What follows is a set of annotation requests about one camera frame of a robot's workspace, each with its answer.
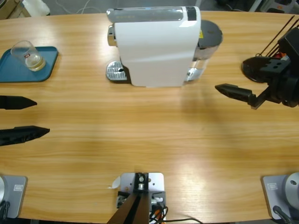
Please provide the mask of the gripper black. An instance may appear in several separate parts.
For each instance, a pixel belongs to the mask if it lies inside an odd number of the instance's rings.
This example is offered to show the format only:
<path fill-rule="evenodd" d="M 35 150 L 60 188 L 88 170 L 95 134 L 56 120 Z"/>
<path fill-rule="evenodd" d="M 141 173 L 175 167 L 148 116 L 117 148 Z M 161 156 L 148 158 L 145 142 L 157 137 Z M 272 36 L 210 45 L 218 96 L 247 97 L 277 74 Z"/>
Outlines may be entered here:
<path fill-rule="evenodd" d="M 243 61 L 252 71 L 249 76 L 268 87 L 256 96 L 252 90 L 240 88 L 232 84 L 219 84 L 215 89 L 228 98 L 246 102 L 257 109 L 264 101 L 282 103 L 288 107 L 299 105 L 299 72 L 296 65 L 288 60 L 274 57 L 255 56 Z"/>

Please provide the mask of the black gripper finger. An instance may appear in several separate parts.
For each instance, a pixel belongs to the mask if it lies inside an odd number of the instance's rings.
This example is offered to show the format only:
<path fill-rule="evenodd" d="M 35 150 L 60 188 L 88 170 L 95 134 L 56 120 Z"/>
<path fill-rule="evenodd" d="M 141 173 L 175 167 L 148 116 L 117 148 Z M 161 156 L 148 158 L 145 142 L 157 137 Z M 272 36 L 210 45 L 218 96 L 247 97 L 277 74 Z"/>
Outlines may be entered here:
<path fill-rule="evenodd" d="M 0 96 L 0 108 L 5 110 L 21 110 L 37 105 L 37 102 L 22 96 Z"/>
<path fill-rule="evenodd" d="M 49 128 L 38 126 L 19 126 L 0 130 L 0 145 L 21 144 L 40 138 L 50 132 Z"/>

